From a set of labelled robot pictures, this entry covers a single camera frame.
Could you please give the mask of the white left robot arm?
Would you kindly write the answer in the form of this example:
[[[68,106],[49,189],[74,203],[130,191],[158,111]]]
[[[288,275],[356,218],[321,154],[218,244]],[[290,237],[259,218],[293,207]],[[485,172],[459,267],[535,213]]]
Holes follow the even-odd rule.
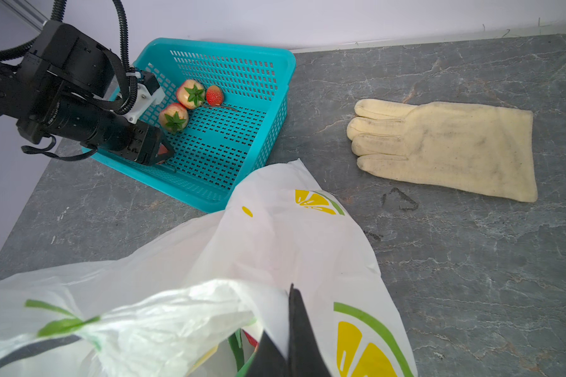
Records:
[[[0,116],[16,119],[29,142],[23,153],[56,159],[52,150],[62,137],[86,149],[66,162],[101,150],[144,166],[174,156],[163,131],[134,112],[159,103],[160,85],[154,74],[130,65],[126,13],[122,2],[114,6],[119,54],[64,23],[64,1],[54,3],[35,39],[0,51]]]

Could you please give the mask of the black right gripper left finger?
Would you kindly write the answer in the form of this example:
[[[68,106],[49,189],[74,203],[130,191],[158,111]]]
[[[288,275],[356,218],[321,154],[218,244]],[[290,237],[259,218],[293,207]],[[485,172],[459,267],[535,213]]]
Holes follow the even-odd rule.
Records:
[[[288,377],[288,362],[265,331],[245,377]]]

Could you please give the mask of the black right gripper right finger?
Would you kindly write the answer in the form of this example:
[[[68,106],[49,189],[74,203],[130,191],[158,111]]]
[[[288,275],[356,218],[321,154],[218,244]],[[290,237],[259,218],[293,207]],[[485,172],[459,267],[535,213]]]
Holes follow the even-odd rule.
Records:
[[[289,292],[288,371],[293,377],[330,377],[320,354],[302,295],[292,284]]]

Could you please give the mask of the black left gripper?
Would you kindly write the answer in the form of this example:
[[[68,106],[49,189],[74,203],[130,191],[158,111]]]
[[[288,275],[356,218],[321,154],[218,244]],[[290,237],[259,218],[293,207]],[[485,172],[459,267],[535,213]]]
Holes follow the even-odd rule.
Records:
[[[131,127],[131,132],[124,149],[113,154],[144,166],[161,165],[175,155],[175,149],[167,143],[160,127],[139,121]]]

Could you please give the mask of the white plastic bag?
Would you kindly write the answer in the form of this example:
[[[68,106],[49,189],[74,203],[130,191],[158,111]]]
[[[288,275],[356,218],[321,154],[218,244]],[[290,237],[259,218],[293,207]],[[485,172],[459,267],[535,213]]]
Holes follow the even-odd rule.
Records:
[[[0,376],[245,376],[265,331],[288,362],[292,284],[330,376],[417,375],[366,234],[296,160],[123,259],[0,281],[0,360],[77,337]]]

